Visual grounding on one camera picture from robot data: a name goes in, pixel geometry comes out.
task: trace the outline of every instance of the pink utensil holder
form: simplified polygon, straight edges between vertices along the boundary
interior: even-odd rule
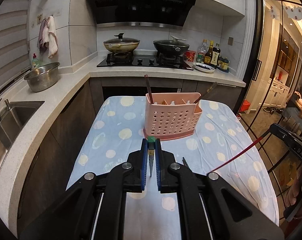
[[[146,94],[144,136],[162,141],[187,137],[194,133],[202,113],[199,103],[192,104],[200,93],[155,93],[151,104]]]

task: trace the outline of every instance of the glass door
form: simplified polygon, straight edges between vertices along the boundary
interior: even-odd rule
[[[302,137],[302,4],[300,0],[264,0],[264,28],[259,55],[260,70],[246,100],[241,123],[254,141],[272,123]],[[285,143],[270,135],[257,149],[273,184],[280,225],[290,205],[291,186],[301,171],[299,159]]]

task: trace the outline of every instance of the range hood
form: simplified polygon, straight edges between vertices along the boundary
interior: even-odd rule
[[[97,27],[155,26],[181,29],[195,0],[88,0]]]

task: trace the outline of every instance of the white towel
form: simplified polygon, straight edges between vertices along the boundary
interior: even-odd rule
[[[49,58],[52,58],[57,53],[57,37],[53,16],[47,19],[46,25],[43,29],[43,43],[49,48]]]

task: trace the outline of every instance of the towel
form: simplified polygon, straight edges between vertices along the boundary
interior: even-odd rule
[[[38,48],[40,50],[41,55],[43,55],[47,50],[47,47],[43,43],[43,30],[44,30],[45,25],[46,25],[46,19],[44,19],[42,21],[41,27],[40,27],[40,32],[38,34]]]
[[[43,29],[43,43],[49,48],[49,58],[52,58],[57,53],[57,37],[53,16],[47,19],[46,25]]]

